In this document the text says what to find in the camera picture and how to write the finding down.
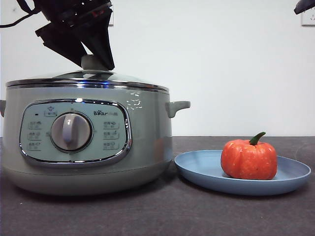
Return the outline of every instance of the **control knob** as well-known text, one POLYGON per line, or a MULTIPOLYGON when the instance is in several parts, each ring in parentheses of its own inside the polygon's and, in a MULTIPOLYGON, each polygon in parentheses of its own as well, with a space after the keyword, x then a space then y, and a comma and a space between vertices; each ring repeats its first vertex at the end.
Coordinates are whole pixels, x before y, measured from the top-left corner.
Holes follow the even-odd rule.
POLYGON ((65 151, 83 148, 91 139, 89 121, 77 113, 67 113, 58 117, 51 127, 53 143, 65 151))

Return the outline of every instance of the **cooker handle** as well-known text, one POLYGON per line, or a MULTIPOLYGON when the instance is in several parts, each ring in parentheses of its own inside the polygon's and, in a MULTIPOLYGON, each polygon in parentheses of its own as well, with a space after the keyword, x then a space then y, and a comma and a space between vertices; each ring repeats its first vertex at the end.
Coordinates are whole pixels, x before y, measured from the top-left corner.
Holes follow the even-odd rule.
POLYGON ((166 104, 166 110, 169 118, 175 117, 176 112, 181 109, 189 108, 189 101, 168 102, 166 104))
POLYGON ((2 117, 4 117, 5 105, 6 105, 6 101, 5 100, 0 100, 0 112, 1 112, 1 116, 2 117))

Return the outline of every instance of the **button icon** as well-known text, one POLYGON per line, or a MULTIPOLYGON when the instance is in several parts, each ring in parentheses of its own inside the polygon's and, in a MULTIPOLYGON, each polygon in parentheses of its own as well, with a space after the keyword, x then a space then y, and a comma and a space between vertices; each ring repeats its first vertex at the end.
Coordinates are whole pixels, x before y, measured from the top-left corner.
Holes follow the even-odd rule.
POLYGON ((119 133, 117 132, 117 130, 115 131, 107 130, 104 132, 103 139, 119 139, 119 133))
POLYGON ((119 129, 119 123, 115 121, 105 121, 104 129, 119 129))
POLYGON ((31 121, 29 123, 29 129, 42 129, 41 121, 31 121))
POLYGON ((28 145, 29 151, 41 151, 40 149, 41 149, 40 142, 29 143, 29 145, 28 145))
POLYGON ((103 150, 117 150, 119 148, 119 144, 116 142, 107 142, 103 144, 103 150))
POLYGON ((44 116, 46 117, 56 117, 57 116, 57 111, 45 111, 44 116))
POLYGON ((28 134, 28 140, 30 140, 30 141, 41 140, 40 132, 30 132, 28 134))

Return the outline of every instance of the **stainless steel rim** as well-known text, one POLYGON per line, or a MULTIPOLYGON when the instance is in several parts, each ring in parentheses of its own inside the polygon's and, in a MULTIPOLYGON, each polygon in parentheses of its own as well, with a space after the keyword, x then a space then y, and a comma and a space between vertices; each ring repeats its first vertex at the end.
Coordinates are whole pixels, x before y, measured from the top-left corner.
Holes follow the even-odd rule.
POLYGON ((79 86, 80 88, 102 88, 107 89, 108 86, 120 86, 127 89, 129 87, 139 88, 141 90, 153 89, 169 92, 169 89, 163 86, 151 85, 138 82, 126 82, 126 81, 113 81, 113 80, 91 80, 91 79, 60 79, 60 78, 49 78, 49 79, 26 79, 26 80, 15 80, 5 84, 8 88, 23 86, 23 88, 34 88, 34 87, 66 87, 79 86))
POLYGON ((169 92, 166 90, 158 90, 155 88, 145 88, 145 87, 131 87, 131 86, 114 86, 114 85, 81 85, 81 84, 33 84, 33 85, 16 85, 7 87, 7 90, 12 89, 31 89, 31 88, 90 88, 90 89, 120 89, 120 90, 140 90, 147 92, 159 92, 168 94, 169 92))

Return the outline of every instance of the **chrome trim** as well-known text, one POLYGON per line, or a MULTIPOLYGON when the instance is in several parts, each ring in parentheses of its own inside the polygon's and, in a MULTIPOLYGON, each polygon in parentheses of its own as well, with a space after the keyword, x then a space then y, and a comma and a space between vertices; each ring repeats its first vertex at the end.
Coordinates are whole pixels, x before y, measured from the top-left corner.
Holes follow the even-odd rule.
POLYGON ((126 87, 126 86, 113 86, 113 85, 80 85, 80 84, 33 84, 33 85, 16 85, 7 87, 11 89, 30 89, 30 88, 92 88, 92 89, 123 89, 123 90, 141 90, 148 92, 159 92, 169 95, 166 90, 158 90, 154 88, 140 88, 140 87, 126 87))
POLYGON ((62 79, 62 78, 48 78, 48 79, 25 79, 25 80, 15 80, 7 82, 5 85, 7 87, 14 86, 30 86, 33 88, 38 85, 92 85, 96 86, 96 88, 107 88, 107 86, 124 86, 124 87, 136 87, 136 88, 144 88, 144 89, 156 89, 161 91, 169 92, 169 89, 163 86, 151 85, 139 82, 127 82, 127 81, 114 81, 114 80, 96 80, 96 79, 82 79, 82 78, 74 78, 74 79, 62 79))
MULTIPOLYGON (((25 110, 32 106, 32 105, 38 105, 38 104, 46 104, 46 103, 56 103, 56 102, 78 102, 75 99, 51 99, 51 100, 40 100, 36 101, 34 103, 31 103, 28 105, 25 110)), ((22 128, 20 129, 20 136, 19 136, 19 146, 20 146, 20 152, 25 158, 25 160, 36 166, 41 166, 41 167, 53 167, 53 168, 85 168, 85 167, 97 167, 101 165, 109 165, 109 164, 114 164, 116 162, 121 161, 130 151, 131 146, 132 146, 132 132, 131 132, 131 124, 130 124, 130 117, 128 114, 127 109, 120 103, 118 102, 110 102, 110 101, 103 101, 103 100, 91 100, 91 99, 84 99, 80 101, 79 103, 90 103, 90 104, 101 104, 101 105, 110 105, 110 106, 115 106, 118 107, 124 115, 125 119, 125 129, 126 129, 126 142, 124 147, 117 152, 115 155, 106 157, 106 158, 101 158, 101 159, 95 159, 95 160, 90 160, 90 161, 45 161, 45 160, 40 160, 36 159, 34 157, 31 157, 26 154, 26 152, 22 149, 22 144, 21 144, 21 132, 22 128)), ((23 112, 23 118, 21 122, 21 127, 25 115, 25 110, 23 112)))

